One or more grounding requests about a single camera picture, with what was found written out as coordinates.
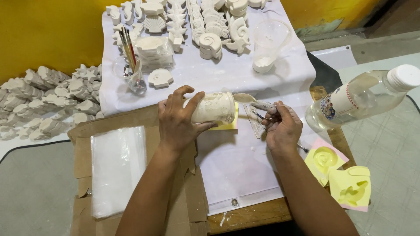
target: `plastic cup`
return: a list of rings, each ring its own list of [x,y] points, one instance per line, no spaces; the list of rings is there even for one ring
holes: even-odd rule
[[[191,98],[184,99],[184,107]],[[235,100],[227,89],[221,92],[206,94],[198,103],[191,117],[191,122],[221,121],[223,124],[232,123],[235,119]]]
[[[258,73],[268,72],[278,52],[290,42],[291,29],[282,21],[269,19],[254,30],[254,58],[252,68]]]
[[[126,56],[119,56],[111,64],[112,74],[124,81],[128,87],[137,94],[143,94],[147,90],[146,83],[143,78],[141,65],[136,73],[133,73]]]

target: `white bottle cap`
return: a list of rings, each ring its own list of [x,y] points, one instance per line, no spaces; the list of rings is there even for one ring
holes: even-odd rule
[[[400,92],[408,92],[420,85],[420,70],[412,65],[401,65],[388,72],[388,82]]]

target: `bottle label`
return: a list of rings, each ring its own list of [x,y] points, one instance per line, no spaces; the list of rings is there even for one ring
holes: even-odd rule
[[[321,99],[321,111],[328,120],[359,109],[349,95],[349,84],[343,84]]]

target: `hand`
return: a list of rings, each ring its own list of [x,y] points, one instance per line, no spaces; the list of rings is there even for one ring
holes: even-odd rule
[[[267,127],[267,146],[273,158],[276,158],[297,152],[303,124],[291,107],[281,101],[274,105],[277,109],[270,109],[261,123]]]
[[[194,141],[202,132],[217,127],[215,122],[201,124],[191,123],[191,116],[198,103],[204,97],[204,92],[198,92],[183,108],[184,94],[192,93],[194,89],[184,85],[170,94],[168,99],[158,103],[160,145],[174,152],[177,156]]]

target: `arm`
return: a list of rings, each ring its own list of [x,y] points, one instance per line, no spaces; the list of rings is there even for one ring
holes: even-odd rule
[[[217,124],[192,124],[191,116],[204,92],[183,108],[183,96],[194,91],[182,86],[158,103],[160,143],[137,184],[115,236],[158,236],[162,233],[173,176],[179,156],[197,136]]]
[[[283,184],[290,211],[308,236],[358,236],[341,206],[318,183],[297,152],[302,121],[281,101],[262,121],[267,126],[267,146]]]

